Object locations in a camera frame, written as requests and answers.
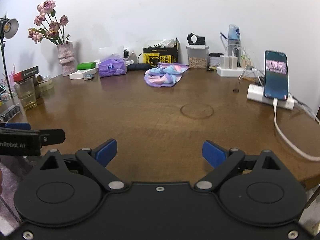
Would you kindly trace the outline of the pink blue purple vest garment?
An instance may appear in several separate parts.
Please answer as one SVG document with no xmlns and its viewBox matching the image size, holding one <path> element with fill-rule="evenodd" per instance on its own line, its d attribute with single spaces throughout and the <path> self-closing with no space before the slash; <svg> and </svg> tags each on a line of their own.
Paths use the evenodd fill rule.
<svg viewBox="0 0 320 240">
<path fill-rule="evenodd" d="M 145 72 L 144 81 L 150 87 L 173 87 L 188 69 L 185 64 L 160 62 Z"/>
</svg>

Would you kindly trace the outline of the glass cup with yellow liquid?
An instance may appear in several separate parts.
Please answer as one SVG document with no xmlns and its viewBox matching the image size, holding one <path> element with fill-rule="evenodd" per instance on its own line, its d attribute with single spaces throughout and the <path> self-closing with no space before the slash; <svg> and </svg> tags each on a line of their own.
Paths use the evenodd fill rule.
<svg viewBox="0 0 320 240">
<path fill-rule="evenodd" d="M 14 87 L 24 110 L 29 110 L 37 106 L 35 87 L 32 77 L 15 83 Z"/>
</svg>

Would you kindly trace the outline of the red black small box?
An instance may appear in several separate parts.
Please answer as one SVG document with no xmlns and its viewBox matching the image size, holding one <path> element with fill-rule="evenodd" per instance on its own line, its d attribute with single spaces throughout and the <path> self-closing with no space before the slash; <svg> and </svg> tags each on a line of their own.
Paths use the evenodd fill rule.
<svg viewBox="0 0 320 240">
<path fill-rule="evenodd" d="M 39 67 L 35 66 L 35 67 L 31 67 L 29 69 L 23 70 L 21 72 L 18 72 L 16 74 L 13 75 L 13 80 L 15 82 L 20 82 L 22 80 L 25 80 L 27 78 L 30 78 L 36 74 L 39 73 Z"/>
</svg>

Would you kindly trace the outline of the white flat box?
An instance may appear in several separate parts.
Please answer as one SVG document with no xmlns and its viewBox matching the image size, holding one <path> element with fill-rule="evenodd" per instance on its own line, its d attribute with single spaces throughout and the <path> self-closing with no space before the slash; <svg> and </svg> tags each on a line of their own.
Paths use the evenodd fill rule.
<svg viewBox="0 0 320 240">
<path fill-rule="evenodd" d="M 82 69 L 78 70 L 72 74 L 69 75 L 69 78 L 71 80 L 78 80 L 78 79 L 84 79 L 87 75 L 94 75 L 96 73 L 96 69 Z"/>
</svg>

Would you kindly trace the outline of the small blue wrapped packet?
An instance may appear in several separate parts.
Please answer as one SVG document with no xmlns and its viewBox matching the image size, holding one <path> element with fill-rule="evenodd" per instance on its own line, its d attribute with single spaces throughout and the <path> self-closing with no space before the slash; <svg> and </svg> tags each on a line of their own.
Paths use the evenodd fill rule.
<svg viewBox="0 0 320 240">
<path fill-rule="evenodd" d="M 87 74 L 87 75 L 84 76 L 84 80 L 85 81 L 92 80 L 92 79 L 94 79 L 94 75 L 93 74 Z"/>
</svg>

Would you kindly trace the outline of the pink textured flower vase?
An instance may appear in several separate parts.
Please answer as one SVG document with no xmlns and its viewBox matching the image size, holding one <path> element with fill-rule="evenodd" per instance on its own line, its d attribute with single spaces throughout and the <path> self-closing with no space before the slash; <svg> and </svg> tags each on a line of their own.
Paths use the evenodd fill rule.
<svg viewBox="0 0 320 240">
<path fill-rule="evenodd" d="M 57 45 L 58 62 L 62 67 L 63 76 L 69 76 L 76 71 L 75 50 L 73 42 Z"/>
</svg>

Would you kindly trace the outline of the green box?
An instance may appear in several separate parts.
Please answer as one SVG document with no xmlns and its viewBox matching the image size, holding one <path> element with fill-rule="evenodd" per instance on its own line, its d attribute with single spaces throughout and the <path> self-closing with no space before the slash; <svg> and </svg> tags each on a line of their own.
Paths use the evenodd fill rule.
<svg viewBox="0 0 320 240">
<path fill-rule="evenodd" d="M 88 69 L 94 69 L 96 63 L 95 62 L 83 62 L 77 65 L 77 70 L 88 70 Z"/>
</svg>

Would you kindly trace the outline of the purple tissue pack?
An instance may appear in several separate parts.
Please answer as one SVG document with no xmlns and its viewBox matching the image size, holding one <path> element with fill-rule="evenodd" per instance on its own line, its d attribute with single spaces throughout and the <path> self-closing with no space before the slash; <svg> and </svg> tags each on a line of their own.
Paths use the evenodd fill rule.
<svg viewBox="0 0 320 240">
<path fill-rule="evenodd" d="M 127 67 L 123 59 L 106 59 L 98 64 L 100 77 L 125 75 Z"/>
</svg>

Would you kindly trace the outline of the white power strip with chargers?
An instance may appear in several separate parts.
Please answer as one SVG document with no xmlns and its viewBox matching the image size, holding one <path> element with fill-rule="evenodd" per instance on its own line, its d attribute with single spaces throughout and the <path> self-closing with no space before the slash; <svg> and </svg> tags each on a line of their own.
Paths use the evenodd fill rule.
<svg viewBox="0 0 320 240">
<path fill-rule="evenodd" d="M 251 59 L 245 54 L 236 56 L 220 56 L 220 64 L 216 72 L 220 77 L 241 77 L 244 75 L 253 75 L 256 68 L 251 64 Z"/>
</svg>

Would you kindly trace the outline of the smartphone with lit screen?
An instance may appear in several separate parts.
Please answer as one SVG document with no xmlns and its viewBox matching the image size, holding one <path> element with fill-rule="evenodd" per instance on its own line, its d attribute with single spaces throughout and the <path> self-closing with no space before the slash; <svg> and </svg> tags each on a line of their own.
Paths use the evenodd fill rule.
<svg viewBox="0 0 320 240">
<path fill-rule="evenodd" d="M 286 101 L 289 96 L 289 75 L 286 54 L 266 50 L 264 59 L 264 96 Z"/>
</svg>

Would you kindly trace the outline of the dried pink rose bouquet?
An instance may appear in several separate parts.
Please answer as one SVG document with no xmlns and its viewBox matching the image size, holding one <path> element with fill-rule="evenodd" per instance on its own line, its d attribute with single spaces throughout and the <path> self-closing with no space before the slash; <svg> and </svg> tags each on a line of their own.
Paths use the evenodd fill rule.
<svg viewBox="0 0 320 240">
<path fill-rule="evenodd" d="M 54 0 L 46 0 L 37 6 L 39 14 L 35 16 L 33 21 L 36 27 L 28 29 L 28 38 L 33 40 L 35 44 L 41 43 L 43 39 L 57 46 L 69 42 L 70 35 L 65 33 L 69 19 L 66 15 L 58 19 L 55 7 Z"/>
</svg>

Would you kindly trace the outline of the clear plastic food container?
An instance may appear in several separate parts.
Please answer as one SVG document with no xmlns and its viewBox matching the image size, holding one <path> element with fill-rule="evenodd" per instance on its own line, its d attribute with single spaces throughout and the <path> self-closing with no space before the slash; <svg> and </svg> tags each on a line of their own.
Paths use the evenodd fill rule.
<svg viewBox="0 0 320 240">
<path fill-rule="evenodd" d="M 187 45 L 188 64 L 191 69 L 206 69 L 209 62 L 209 47 L 206 45 Z"/>
</svg>

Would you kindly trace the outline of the black yellow cardboard box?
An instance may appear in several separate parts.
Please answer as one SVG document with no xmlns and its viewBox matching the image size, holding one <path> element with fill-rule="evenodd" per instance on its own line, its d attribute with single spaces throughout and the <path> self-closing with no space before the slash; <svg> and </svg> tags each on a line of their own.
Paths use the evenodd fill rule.
<svg viewBox="0 0 320 240">
<path fill-rule="evenodd" d="M 156 66 L 158 63 L 178 63 L 180 42 L 176 39 L 163 39 L 143 49 L 143 63 Z"/>
</svg>

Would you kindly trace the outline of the blue clear water bottle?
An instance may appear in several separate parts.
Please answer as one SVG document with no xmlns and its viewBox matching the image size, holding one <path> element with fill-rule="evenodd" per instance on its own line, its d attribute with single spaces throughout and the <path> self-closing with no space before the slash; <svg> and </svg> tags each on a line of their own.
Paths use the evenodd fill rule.
<svg viewBox="0 0 320 240">
<path fill-rule="evenodd" d="M 237 67 L 240 67 L 241 58 L 241 36 L 240 28 L 235 24 L 230 24 L 228 27 L 228 35 L 220 33 L 222 44 L 228 56 L 234 55 L 237 57 Z"/>
</svg>

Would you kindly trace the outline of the black mount on container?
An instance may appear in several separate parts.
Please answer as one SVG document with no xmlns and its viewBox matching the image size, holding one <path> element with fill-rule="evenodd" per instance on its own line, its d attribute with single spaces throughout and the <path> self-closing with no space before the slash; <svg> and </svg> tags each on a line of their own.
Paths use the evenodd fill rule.
<svg viewBox="0 0 320 240">
<path fill-rule="evenodd" d="M 187 36 L 188 44 L 204 46 L 206 44 L 206 38 L 204 36 L 199 36 L 194 33 L 189 33 Z"/>
</svg>

